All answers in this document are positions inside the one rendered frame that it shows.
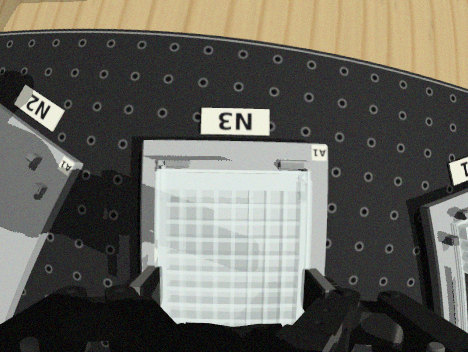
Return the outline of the clear multi-well plate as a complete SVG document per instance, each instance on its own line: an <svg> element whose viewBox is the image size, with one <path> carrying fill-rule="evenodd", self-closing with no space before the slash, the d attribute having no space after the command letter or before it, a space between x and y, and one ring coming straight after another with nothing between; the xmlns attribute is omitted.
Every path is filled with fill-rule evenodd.
<svg viewBox="0 0 468 352"><path fill-rule="evenodd" d="M452 235L459 237L460 245L454 246L461 329L468 333L468 219L450 224Z"/></svg>

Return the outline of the white name plate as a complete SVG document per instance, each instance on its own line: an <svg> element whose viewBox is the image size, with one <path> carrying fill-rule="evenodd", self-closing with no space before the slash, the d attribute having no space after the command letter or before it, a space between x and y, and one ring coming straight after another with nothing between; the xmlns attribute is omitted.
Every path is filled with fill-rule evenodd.
<svg viewBox="0 0 468 352"><path fill-rule="evenodd" d="M202 108L201 134L269 136L269 109Z"/></svg>
<svg viewBox="0 0 468 352"><path fill-rule="evenodd" d="M27 85L22 89L15 105L51 131L54 131L65 112Z"/></svg>
<svg viewBox="0 0 468 352"><path fill-rule="evenodd" d="M468 157L448 163L452 185L468 181Z"/></svg>

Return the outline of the white well plate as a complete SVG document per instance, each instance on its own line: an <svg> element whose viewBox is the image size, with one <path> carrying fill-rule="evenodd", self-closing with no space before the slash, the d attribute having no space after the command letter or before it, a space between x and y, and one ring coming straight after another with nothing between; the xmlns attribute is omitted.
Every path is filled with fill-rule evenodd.
<svg viewBox="0 0 468 352"><path fill-rule="evenodd" d="M294 324L311 228L311 171L156 169L160 307L176 324Z"/></svg>

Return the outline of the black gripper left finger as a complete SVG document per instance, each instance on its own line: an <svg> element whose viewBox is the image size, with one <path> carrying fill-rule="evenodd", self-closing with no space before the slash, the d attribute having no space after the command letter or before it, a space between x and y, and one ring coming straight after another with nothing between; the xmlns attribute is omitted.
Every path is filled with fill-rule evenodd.
<svg viewBox="0 0 468 352"><path fill-rule="evenodd" d="M150 265L106 288L105 296L66 286L0 324L0 352L87 352L95 341L108 341L111 352L131 345L135 352L203 347L160 307L160 267Z"/></svg>

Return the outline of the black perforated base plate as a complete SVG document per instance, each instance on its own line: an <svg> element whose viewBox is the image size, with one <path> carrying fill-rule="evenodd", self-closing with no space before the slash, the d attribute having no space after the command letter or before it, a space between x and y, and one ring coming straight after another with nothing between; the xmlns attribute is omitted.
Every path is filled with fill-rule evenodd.
<svg viewBox="0 0 468 352"><path fill-rule="evenodd" d="M15 105L65 110L54 131ZM468 188L468 89L347 56L233 37L129 29L0 32L0 104L83 163L16 314L74 285L140 273L144 140L326 144L325 276L361 300L395 290L434 312L419 207ZM269 136L201 134L202 108L269 109Z"/></svg>

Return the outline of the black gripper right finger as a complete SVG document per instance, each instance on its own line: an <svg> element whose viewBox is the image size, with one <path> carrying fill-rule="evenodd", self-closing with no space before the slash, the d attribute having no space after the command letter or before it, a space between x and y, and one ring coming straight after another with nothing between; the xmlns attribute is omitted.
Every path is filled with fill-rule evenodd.
<svg viewBox="0 0 468 352"><path fill-rule="evenodd" d="M316 268L305 270L304 313L284 325L269 347L354 352L361 344L372 345L373 352L468 352L467 332L409 296L390 290L377 301L360 297Z"/></svg>

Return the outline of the grey flat plate with small posts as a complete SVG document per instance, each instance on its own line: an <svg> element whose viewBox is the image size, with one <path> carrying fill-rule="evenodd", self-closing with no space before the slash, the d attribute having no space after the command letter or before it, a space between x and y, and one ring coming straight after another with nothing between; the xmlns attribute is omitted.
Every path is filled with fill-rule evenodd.
<svg viewBox="0 0 468 352"><path fill-rule="evenodd" d="M82 167L0 104L0 324L13 317Z"/></svg>

